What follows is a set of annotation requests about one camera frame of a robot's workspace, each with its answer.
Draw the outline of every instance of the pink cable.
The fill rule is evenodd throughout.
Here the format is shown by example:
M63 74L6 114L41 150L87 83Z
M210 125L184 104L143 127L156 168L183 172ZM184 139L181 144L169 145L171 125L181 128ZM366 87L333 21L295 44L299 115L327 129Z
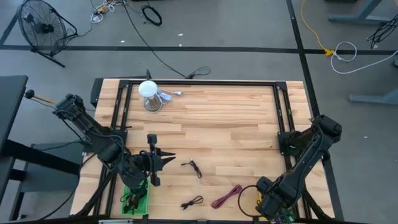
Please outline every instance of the pink cable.
M228 193L228 195L225 195L224 197L221 197L215 200L213 203L211 203L211 207L213 207L214 209L220 208L224 204L224 202L230 198L230 196L239 194L241 193L241 191L242 191L242 186L238 184L230 191L230 193Z

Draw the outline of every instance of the butcher block tabletop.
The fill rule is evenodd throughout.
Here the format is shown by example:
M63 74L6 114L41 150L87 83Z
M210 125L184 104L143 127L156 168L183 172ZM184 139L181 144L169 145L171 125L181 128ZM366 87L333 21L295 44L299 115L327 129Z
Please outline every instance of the butcher block tabletop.
M103 126L111 125L118 83L118 79L103 81L95 112L95 120ZM286 84L295 128L303 131L311 124L304 85L302 82ZM275 180L286 171L277 143L279 124L272 87L159 85L159 89L182 91L183 95L172 95L172 101L158 113L148 113L143 108L138 85L134 85L126 124L131 126L127 129L126 147L132 154L149 150L147 134L157 135L156 146L163 151L176 153L176 159L158 172L161 185L150 186L149 219L251 220L240 212L237 195L232 196L219 209L212 208L211 203L229 193L235 185L255 185L262 176ZM281 93L279 97L288 131L284 98ZM125 99L126 90L121 105L124 105ZM123 114L122 109L121 107L118 124ZM191 159L200 168L203 174L201 179L191 166L181 166ZM71 214L78 212L93 195L98 186L101 168L101 162L93 158L81 169ZM321 162L312 169L305 183L323 211L334 217ZM118 176L111 218L140 218L121 214L120 198L123 192L124 184ZM108 189L102 196L100 214L105 211L107 195ZM189 206L186 210L181 208L182 203L187 203L198 195L203 196L203 203ZM255 188L246 190L241 198L243 210L258 215L254 209L258 198ZM304 217L301 203L299 207L300 216Z

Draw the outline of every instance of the gray concrete floor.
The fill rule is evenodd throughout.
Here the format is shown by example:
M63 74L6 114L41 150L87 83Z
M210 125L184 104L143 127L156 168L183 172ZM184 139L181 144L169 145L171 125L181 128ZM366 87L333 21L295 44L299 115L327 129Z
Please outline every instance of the gray concrete floor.
M0 29L4 30L21 1L0 1ZM74 23L82 34L90 28L90 0L48 0L62 16ZM348 40L358 49L368 50L366 38L376 26L331 23L330 13L356 13L365 1L356 4L307 0L305 18L320 34L322 42L334 48ZM154 46L198 47L272 47L296 48L285 1L278 0L168 0L151 1L162 15L164 24L154 27L131 12L141 34ZM298 26L306 49L319 49L314 36L300 20L301 0L293 0ZM131 3L139 10L141 2ZM393 16L398 7L385 0L375 10L376 16ZM87 36L71 45L143 46L132 29L126 12L116 7L104 21L95 24ZM393 33L378 49L396 50L398 32ZM27 45L18 25L11 31L7 45ZM304 80L298 54L242 52L159 52L159 57L183 73L210 66L206 79ZM387 56L358 56L352 63L336 62L340 70L353 70ZM67 67L58 65L29 51L0 50L0 75L27 75L27 88L55 101L67 93L78 94L88 102L93 80L98 77L143 75L148 68L153 77L179 78L162 65L150 52L64 51L55 56ZM365 223L397 223L394 209L398 206L396 185L398 152L394 136L398 107L350 103L349 94L384 94L398 88L398 69L391 61L350 74L339 75L330 68L323 55L307 55L308 66L317 94L320 112L343 125L341 142L330 149L345 219ZM67 142L75 139L51 110L36 102L23 100L10 138L23 144ZM13 190L0 208L0 221L5 221ZM69 192L32 193L26 196L22 212L31 219L44 216L62 203ZM71 202L54 217L68 215Z

